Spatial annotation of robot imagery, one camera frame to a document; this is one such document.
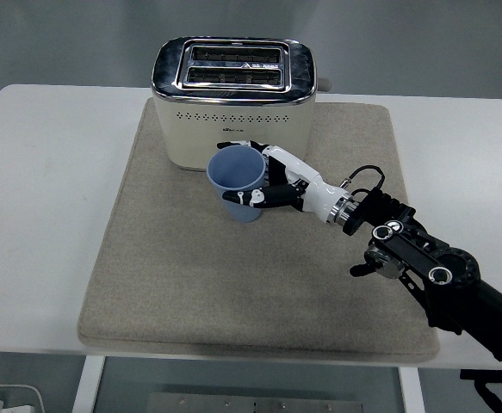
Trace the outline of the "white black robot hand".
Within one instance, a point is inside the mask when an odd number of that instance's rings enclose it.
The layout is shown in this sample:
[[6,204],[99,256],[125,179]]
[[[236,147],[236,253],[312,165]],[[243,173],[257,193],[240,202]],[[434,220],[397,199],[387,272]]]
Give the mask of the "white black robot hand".
[[337,220],[351,195],[324,181],[313,167],[278,145],[227,141],[207,166],[207,176],[229,211],[292,207],[323,222]]

